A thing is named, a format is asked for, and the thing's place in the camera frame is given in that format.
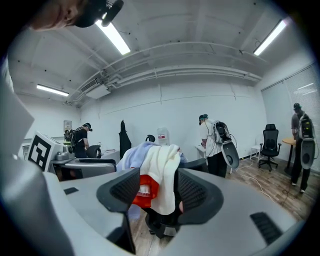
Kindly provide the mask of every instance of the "white wall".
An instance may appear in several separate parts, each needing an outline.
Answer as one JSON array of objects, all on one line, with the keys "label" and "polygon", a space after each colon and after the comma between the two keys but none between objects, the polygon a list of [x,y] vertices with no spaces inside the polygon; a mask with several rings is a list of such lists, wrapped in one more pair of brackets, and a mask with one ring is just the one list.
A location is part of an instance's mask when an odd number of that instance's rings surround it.
[{"label": "white wall", "polygon": [[92,125],[89,144],[101,142],[104,149],[119,149],[122,120],[132,146],[144,142],[148,134],[156,137],[157,128],[164,126],[170,143],[179,145],[192,161],[197,159],[195,145],[201,142],[198,118],[208,114],[227,124],[237,139],[239,156],[244,157],[266,125],[261,92],[248,84],[224,76],[148,80],[90,101],[81,108],[81,122]]},{"label": "white wall", "polygon": [[256,86],[262,90],[306,68],[315,61],[312,52],[308,48],[302,47],[278,65],[273,66],[264,74],[262,80]]},{"label": "white wall", "polygon": [[72,121],[73,128],[78,128],[80,125],[80,110],[74,106],[33,96],[18,95],[18,97],[34,117],[34,122],[25,139],[31,139],[35,131],[49,137],[63,137],[64,121]]},{"label": "white wall", "polygon": [[[284,59],[282,62],[280,62],[278,65],[273,66],[268,72],[265,73],[262,80],[255,86],[256,90],[263,90],[291,75],[294,73],[300,71],[301,69],[306,68],[313,62],[315,62],[316,59],[313,56],[313,54],[310,52],[309,49],[302,47],[299,50],[293,52],[288,58]],[[287,89],[282,90],[283,93],[286,93],[287,95],[268,95],[268,97],[271,99],[273,98],[274,101],[277,99],[279,101],[284,101],[284,98],[288,98],[286,101],[290,101],[289,92]],[[289,159],[290,154],[290,146],[287,144],[284,144],[281,142],[281,140],[285,137],[291,137],[291,115],[294,114],[292,103],[284,103],[284,102],[278,102],[277,104],[274,104],[273,108],[276,106],[281,106],[281,111],[274,111],[274,109],[264,109],[267,113],[274,113],[275,116],[269,114],[269,122],[272,122],[275,124],[276,128],[279,130],[279,137],[278,137],[278,143],[282,143],[282,147],[280,149],[280,154],[278,158],[283,160]],[[280,118],[280,113],[287,113],[290,116],[283,116]]]}]

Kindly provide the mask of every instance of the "window blinds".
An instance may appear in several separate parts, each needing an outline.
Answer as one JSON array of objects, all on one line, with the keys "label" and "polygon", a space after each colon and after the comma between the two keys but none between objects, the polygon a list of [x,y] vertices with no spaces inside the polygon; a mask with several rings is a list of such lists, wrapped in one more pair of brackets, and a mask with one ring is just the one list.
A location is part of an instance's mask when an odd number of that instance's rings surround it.
[{"label": "window blinds", "polygon": [[[302,110],[312,119],[316,142],[320,144],[320,84],[317,67],[313,64],[300,72],[284,79],[292,106],[299,103]],[[312,170],[320,172],[320,157],[313,161]]]}]

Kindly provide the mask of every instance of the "black coat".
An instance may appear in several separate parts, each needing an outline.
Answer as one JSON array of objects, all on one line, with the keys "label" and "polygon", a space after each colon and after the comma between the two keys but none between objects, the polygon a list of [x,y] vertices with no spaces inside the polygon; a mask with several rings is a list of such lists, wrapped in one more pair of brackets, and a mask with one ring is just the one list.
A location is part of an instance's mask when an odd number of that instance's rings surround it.
[{"label": "black coat", "polygon": [[124,154],[127,150],[131,149],[131,141],[126,132],[125,122],[122,120],[121,122],[121,130],[119,132],[120,137],[120,159],[124,157]]}]

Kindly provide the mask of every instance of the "black pants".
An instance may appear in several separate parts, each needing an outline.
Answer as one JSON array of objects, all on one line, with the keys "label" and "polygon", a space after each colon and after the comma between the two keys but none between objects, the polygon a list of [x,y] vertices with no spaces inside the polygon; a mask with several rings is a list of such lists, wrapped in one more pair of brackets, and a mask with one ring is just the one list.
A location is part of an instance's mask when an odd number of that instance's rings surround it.
[{"label": "black pants", "polygon": [[208,160],[208,170],[210,174],[217,175],[219,177],[226,177],[227,163],[222,152],[210,156]]},{"label": "black pants", "polygon": [[78,149],[74,150],[74,155],[76,158],[87,158],[87,153],[85,149]]},{"label": "black pants", "polygon": [[[291,182],[292,183],[297,183],[302,166],[301,166],[301,144],[302,144],[302,139],[298,140],[296,142],[295,146],[295,158],[294,158],[294,164],[292,167],[292,173],[291,173]],[[302,180],[301,180],[301,186],[300,188],[302,190],[306,190],[308,184],[308,178],[310,175],[310,169],[303,169],[302,173]]]}]

